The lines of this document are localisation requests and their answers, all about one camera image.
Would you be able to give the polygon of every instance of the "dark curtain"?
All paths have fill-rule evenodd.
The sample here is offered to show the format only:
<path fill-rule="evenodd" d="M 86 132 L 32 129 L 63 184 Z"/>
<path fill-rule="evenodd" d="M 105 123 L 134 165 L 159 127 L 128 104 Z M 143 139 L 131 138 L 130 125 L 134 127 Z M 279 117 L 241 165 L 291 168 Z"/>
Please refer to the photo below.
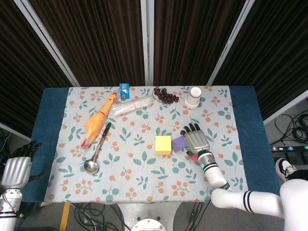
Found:
<path fill-rule="evenodd" d="M 82 86 L 144 85 L 140 0 L 30 0 Z"/>
<path fill-rule="evenodd" d="M 257 0 L 214 85 L 255 87 L 263 119 L 308 89 L 308 1 Z"/>
<path fill-rule="evenodd" d="M 0 12 L 0 123 L 31 137 L 44 89 L 71 84 L 14 1 Z"/>
<path fill-rule="evenodd" d="M 205 85 L 244 0 L 156 0 L 154 85 Z"/>

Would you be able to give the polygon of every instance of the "orange rubber chicken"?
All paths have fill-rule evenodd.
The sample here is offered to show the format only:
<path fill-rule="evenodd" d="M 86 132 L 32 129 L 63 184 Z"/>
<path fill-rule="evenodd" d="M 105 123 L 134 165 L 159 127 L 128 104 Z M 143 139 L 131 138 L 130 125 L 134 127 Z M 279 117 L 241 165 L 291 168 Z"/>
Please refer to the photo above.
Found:
<path fill-rule="evenodd" d="M 107 100 L 107 103 L 104 105 L 104 107 L 99 112 L 94 114 L 90 119 L 87 120 L 84 127 L 88 130 L 88 132 L 87 132 L 86 138 L 81 144 L 82 148 L 88 147 L 98 136 L 103 125 L 106 122 L 110 107 L 116 101 L 117 101 L 116 93 L 111 94 Z"/>

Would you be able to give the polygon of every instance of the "cup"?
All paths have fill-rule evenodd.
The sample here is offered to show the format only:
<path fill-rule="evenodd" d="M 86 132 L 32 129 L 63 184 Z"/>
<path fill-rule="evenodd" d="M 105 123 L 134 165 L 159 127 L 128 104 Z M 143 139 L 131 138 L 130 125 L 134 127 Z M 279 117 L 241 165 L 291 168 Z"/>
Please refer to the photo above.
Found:
<path fill-rule="evenodd" d="M 200 96 L 201 96 L 201 89 L 198 87 L 193 87 L 189 91 L 188 95 L 185 99 L 185 104 L 188 108 L 194 109 L 198 107 L 200 102 Z"/>

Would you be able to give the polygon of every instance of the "yellow cube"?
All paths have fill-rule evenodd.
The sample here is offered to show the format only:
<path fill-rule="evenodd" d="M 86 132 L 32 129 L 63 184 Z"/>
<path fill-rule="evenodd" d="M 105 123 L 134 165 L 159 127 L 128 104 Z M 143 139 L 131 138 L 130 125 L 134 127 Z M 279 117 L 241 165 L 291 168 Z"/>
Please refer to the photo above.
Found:
<path fill-rule="evenodd" d="M 155 136 L 156 155 L 170 155 L 171 151 L 171 136 Z"/>

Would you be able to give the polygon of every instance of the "sneaker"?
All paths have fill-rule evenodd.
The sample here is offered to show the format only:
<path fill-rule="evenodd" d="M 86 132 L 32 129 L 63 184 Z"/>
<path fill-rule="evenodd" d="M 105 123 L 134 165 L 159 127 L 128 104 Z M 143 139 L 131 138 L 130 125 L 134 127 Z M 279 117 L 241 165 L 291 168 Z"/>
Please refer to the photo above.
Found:
<path fill-rule="evenodd" d="M 275 166 L 276 172 L 283 182 L 286 182 L 289 176 L 296 171 L 295 166 L 283 158 L 278 159 Z"/>

